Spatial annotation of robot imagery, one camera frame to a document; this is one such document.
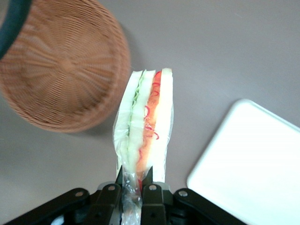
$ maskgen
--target metal screw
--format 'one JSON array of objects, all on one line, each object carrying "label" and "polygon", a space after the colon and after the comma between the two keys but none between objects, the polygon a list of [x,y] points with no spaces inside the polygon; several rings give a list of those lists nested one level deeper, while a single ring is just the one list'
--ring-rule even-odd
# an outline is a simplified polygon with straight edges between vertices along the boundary
[{"label": "metal screw", "polygon": [[114,191],[115,189],[116,189],[116,187],[114,185],[111,185],[111,186],[108,187],[109,191]]},{"label": "metal screw", "polygon": [[157,187],[153,184],[149,186],[150,191],[155,191],[156,189],[157,189]]},{"label": "metal screw", "polygon": [[181,196],[181,197],[186,197],[188,194],[186,191],[180,191],[178,192],[178,194]]},{"label": "metal screw", "polygon": [[75,194],[76,197],[81,197],[83,196],[83,191],[78,191],[76,194]]}]

